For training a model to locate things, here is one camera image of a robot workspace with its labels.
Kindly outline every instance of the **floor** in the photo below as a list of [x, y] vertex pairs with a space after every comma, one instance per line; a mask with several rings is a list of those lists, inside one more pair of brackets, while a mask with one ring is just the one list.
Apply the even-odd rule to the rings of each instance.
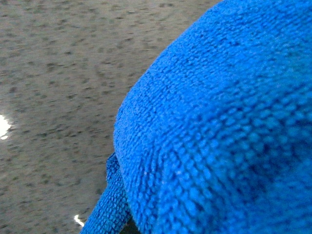
[[218, 1], [0, 0], [1, 234], [79, 233], [122, 100]]

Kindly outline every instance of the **blue microfiber towel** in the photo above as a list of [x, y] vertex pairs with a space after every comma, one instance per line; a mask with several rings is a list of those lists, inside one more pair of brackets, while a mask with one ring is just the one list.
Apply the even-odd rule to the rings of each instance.
[[312, 234], [312, 1], [225, 0], [119, 109], [81, 234]]

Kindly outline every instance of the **granite countertop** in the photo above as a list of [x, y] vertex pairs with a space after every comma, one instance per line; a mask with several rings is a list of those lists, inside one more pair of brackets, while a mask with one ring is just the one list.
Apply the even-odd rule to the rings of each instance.
[[0, 0], [1, 234], [79, 233], [122, 100], [216, 2]]

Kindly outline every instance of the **blue fabric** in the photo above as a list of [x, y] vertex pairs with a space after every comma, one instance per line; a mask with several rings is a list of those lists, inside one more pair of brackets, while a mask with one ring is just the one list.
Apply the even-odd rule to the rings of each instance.
[[119, 109], [81, 234], [312, 234], [312, 1], [225, 0]]

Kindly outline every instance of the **gray speckled surface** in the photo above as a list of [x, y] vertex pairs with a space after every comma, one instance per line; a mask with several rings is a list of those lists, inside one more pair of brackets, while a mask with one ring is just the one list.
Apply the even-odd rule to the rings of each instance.
[[77, 234], [130, 87], [218, 0], [0, 0], [0, 233]]

